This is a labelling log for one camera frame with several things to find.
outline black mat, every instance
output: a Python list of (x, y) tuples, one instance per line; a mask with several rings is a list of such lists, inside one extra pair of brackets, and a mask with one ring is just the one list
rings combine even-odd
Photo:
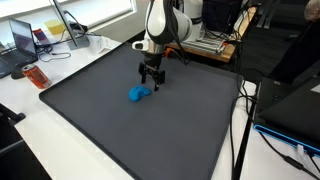
[[(210, 179), (238, 95), (236, 76), (164, 59), (166, 83), (134, 103), (128, 92), (140, 84), (142, 60), (141, 52), (122, 45), (40, 99), (136, 179)], [(153, 85), (148, 77), (145, 86)]]

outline table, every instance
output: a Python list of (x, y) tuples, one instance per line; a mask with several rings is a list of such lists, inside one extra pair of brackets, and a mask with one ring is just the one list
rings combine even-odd
[[(256, 13), (256, 10), (257, 9), (255, 7), (252, 7), (252, 8), (248, 9), (248, 13), (244, 17), (242, 17), (240, 15), (240, 17), (243, 18), (242, 21), (240, 22), (240, 26), (238, 28), (238, 32), (241, 35), (241, 37), (245, 34), (246, 30), (248, 29), (250, 22)], [(198, 45), (196, 45), (196, 44), (195, 45), (192, 45), (192, 44), (186, 45), (186, 44), (182, 43), (182, 46), (186, 52), (227, 63), (231, 60), (231, 58), (236, 50), (236, 47), (232, 44), (223, 43), (222, 45), (223, 45), (222, 52), (217, 53), (212, 50), (209, 51), (209, 50), (199, 49), (199, 48), (197, 48)], [(179, 47), (176, 44), (168, 44), (166, 46), (174, 48), (174, 49), (179, 49)]]
[[(120, 45), (112, 41), (113, 48)], [(54, 47), (53, 52), (68, 52), (66, 44)], [(71, 51), (71, 58), (35, 64), (50, 78), (53, 84), (75, 71), (85, 67), (101, 54), (94, 54), (90, 48)], [(132, 179), (117, 163), (98, 149), (74, 126), (39, 100), (39, 90), (28, 79), (12, 80), (9, 76), (0, 80), (2, 93), (0, 101), (16, 113), (23, 112), (26, 119), (15, 125), (27, 145), (33, 151), (52, 179)], [(255, 85), (246, 83), (249, 94)], [(239, 100), (234, 110), (235, 157), (247, 122), (245, 101)], [(212, 179), (230, 179), (231, 148), (229, 132), (213, 173)]]

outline cable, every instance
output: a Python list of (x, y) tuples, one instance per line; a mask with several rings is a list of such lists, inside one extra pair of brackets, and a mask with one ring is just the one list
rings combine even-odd
[(78, 22), (78, 20), (77, 20), (69, 11), (65, 11), (65, 12), (66, 12), (67, 14), (69, 14), (69, 16), (71, 16), (72, 19), (74, 19), (74, 20), (76, 21), (79, 29), (83, 32), (83, 33), (79, 33), (79, 34), (81, 34), (81, 36), (76, 37), (76, 39), (77, 39), (77, 38), (84, 37), (84, 36), (86, 35), (86, 31), (83, 29), (83, 27), (82, 27), (81, 24)]
[[(245, 97), (245, 98), (247, 99), (247, 102), (246, 102), (246, 103), (248, 103), (249, 100), (252, 101), (251, 98), (248, 98), (248, 97), (250, 97), (250, 96), (247, 95), (247, 92), (246, 92), (246, 91), (245, 91), (245, 94), (243, 94), (241, 91), (239, 91), (239, 92), (240, 92), (240, 94), (242, 94), (242, 95), (239, 96), (237, 99), (239, 99), (240, 97)], [(235, 100), (233, 101), (233, 103), (232, 103), (232, 108), (234, 108), (235, 102), (236, 102), (237, 99), (235, 99)], [(233, 138), (232, 138), (232, 114), (233, 114), (233, 113), (231, 113), (231, 118), (230, 118), (230, 139), (231, 139), (231, 151), (232, 151), (232, 180), (234, 180), (234, 147), (233, 147)], [(313, 178), (315, 178), (315, 179), (317, 179), (317, 180), (320, 180), (319, 177), (317, 177), (315, 174), (313, 174), (313, 173), (310, 172), (308, 169), (306, 169), (301, 163), (299, 163), (298, 161), (294, 160), (294, 159), (291, 158), (290, 156), (286, 156), (286, 155), (280, 153), (277, 149), (275, 149), (275, 148), (271, 145), (271, 143), (265, 138), (265, 136), (264, 136), (262, 133), (259, 132), (259, 134), (261, 135), (261, 137), (263, 138), (263, 140), (267, 143), (267, 145), (268, 145), (275, 153), (277, 153), (284, 161), (286, 161), (288, 164), (292, 165), (292, 166), (295, 167), (296, 169), (301, 170), (301, 171), (309, 174), (311, 177), (313, 177)]]
[(48, 46), (43, 46), (43, 47), (39, 47), (38, 46), (38, 49), (37, 49), (37, 53), (38, 54), (41, 54), (43, 52), (45, 53), (49, 53), (53, 50), (53, 47), (51, 45), (48, 45)]
[(235, 164), (235, 157), (234, 157), (234, 145), (233, 145), (233, 135), (232, 135), (232, 116), (233, 116), (233, 110), (236, 106), (236, 103), (238, 101), (238, 99), (242, 98), (244, 96), (238, 96), (236, 97), (232, 103), (231, 103), (231, 111), (230, 111), (230, 144), (231, 144), (231, 180), (235, 179), (235, 169), (234, 169), (234, 164)]
[(65, 52), (65, 53), (51, 53), (50, 55), (54, 55), (54, 56), (55, 55), (67, 55), (67, 56), (66, 57), (60, 57), (60, 58), (50, 58), (48, 60), (44, 60), (44, 59), (41, 58), (41, 56), (43, 56), (43, 55), (46, 55), (46, 54), (40, 54), (39, 55), (39, 60), (42, 61), (42, 62), (50, 62), (50, 61), (53, 61), (53, 60), (61, 60), (61, 59), (66, 59), (66, 58), (71, 57), (71, 54), (68, 53), (68, 52)]
[(190, 60), (189, 60), (189, 58), (187, 58), (188, 55), (187, 55), (186, 51), (184, 50), (184, 48), (181, 45), (181, 42), (179, 40), (179, 36), (177, 34), (177, 27), (175, 26), (175, 23), (173, 21), (174, 11), (173, 11), (173, 1), (172, 0), (170, 0), (169, 3), (167, 3), (166, 9), (172, 9), (172, 11), (168, 11), (170, 14), (166, 13), (166, 16), (167, 16), (166, 19), (169, 19), (169, 17), (171, 17), (171, 21), (168, 21), (168, 23), (169, 23), (168, 28), (169, 28), (169, 31), (172, 34), (174, 40), (176, 41), (177, 45), (179, 46), (179, 49), (180, 49), (180, 51), (182, 53), (182, 58), (183, 58), (184, 65), (187, 65), (187, 64), (190, 63)]
[(217, 34), (213, 33), (212, 31), (210, 31), (206, 26), (203, 26), (203, 27), (204, 27), (204, 30), (205, 30), (207, 36), (208, 36), (210, 39), (224, 38), (224, 39), (226, 39), (226, 40), (229, 40), (229, 37), (225, 34), (225, 32), (220, 32), (220, 34), (217, 35)]
[(316, 162), (314, 162), (311, 154), (309, 154), (309, 158), (310, 158), (311, 162), (313, 163), (313, 165), (317, 168), (318, 172), (320, 173), (319, 166), (316, 164)]
[(14, 48), (16, 48), (16, 46), (10, 46), (9, 43), (7, 43), (7, 45), (9, 48), (1, 51), (0, 54), (8, 52), (8, 51), (12, 51)]
[(43, 48), (43, 47), (46, 47), (46, 46), (52, 46), (52, 45), (61, 44), (61, 43), (70, 41), (71, 39), (66, 39), (66, 40), (62, 41), (65, 31), (66, 31), (66, 29), (64, 29), (62, 31), (62, 35), (61, 35), (60, 39), (57, 42), (50, 43), (50, 44), (37, 44), (37, 46), (40, 47), (40, 48)]
[(297, 145), (297, 154), (298, 154), (299, 162), (301, 162), (301, 164), (303, 164), (303, 166), (306, 167), (306, 169), (308, 169), (310, 172), (315, 174), (313, 169), (309, 167), (308, 162), (306, 162), (306, 159), (304, 156), (304, 147), (300, 144)]
[[(245, 71), (255, 71), (261, 75), (264, 76), (264, 74), (262, 72), (260, 72), (259, 70), (256, 70), (256, 69), (252, 69), (252, 68), (249, 68), (249, 69), (245, 69), (243, 71), (241, 71), (240, 73), (237, 74), (237, 89), (239, 91), (239, 93), (241, 94), (239, 97), (237, 97), (236, 99), (234, 99), (232, 101), (232, 105), (231, 105), (231, 110), (233, 110), (235, 108), (235, 105), (236, 105), (236, 102), (239, 98), (246, 98), (246, 112), (248, 113), (248, 110), (247, 110), (247, 105), (248, 105), (248, 102), (249, 100), (253, 103), (256, 103), (257, 102), (257, 98), (255, 96), (249, 96), (247, 94), (247, 91), (245, 90), (245, 87), (244, 87), (244, 83), (242, 84), (242, 86), (240, 85), (239, 86), (239, 76), (241, 73), (245, 72)], [(232, 115), (233, 113), (231, 113), (230, 115), (230, 142), (231, 142), (231, 152), (232, 152), (232, 175), (231, 175), (231, 180), (234, 180), (235, 178), (235, 167), (234, 167), (234, 161), (235, 161), (235, 158), (234, 158), (234, 145), (233, 145), (233, 135), (232, 135)], [(248, 113), (248, 116), (249, 116), (249, 119), (251, 120), (251, 123), (253, 123), (253, 118), (250, 118), (250, 114)], [(305, 173), (307, 173), (308, 175), (310, 175), (311, 177), (317, 179), (317, 180), (320, 180), (319, 177), (317, 177), (314, 173), (310, 172), (308, 169), (306, 169), (301, 163), (299, 163), (298, 161), (292, 159), (290, 156), (286, 156), (282, 153), (280, 153), (277, 149), (275, 149), (271, 143), (265, 138), (265, 136), (259, 132), (259, 134), (261, 135), (261, 137), (263, 138), (263, 140), (267, 143), (267, 145), (274, 151), (276, 152), (284, 161), (286, 161), (288, 164), (292, 165), (293, 167), (295, 167), (296, 169), (298, 170), (301, 170)], [(318, 166), (315, 164), (315, 162), (313, 161), (314, 165), (317, 167), (317, 170), (320, 172)]]

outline paper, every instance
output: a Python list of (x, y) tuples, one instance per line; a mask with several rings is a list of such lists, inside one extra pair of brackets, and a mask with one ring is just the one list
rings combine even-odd
[(320, 93), (320, 84), (318, 86), (314, 87), (313, 89), (311, 89), (311, 91)]
[(100, 54), (104, 50), (111, 50), (113, 45), (110, 38), (103, 36), (88, 36), (90, 48), (94, 54)]

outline blue object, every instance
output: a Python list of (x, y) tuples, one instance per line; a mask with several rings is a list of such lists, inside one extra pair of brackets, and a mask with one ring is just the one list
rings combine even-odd
[(143, 96), (151, 94), (151, 90), (143, 86), (136, 86), (130, 89), (129, 99), (133, 102), (139, 101)]

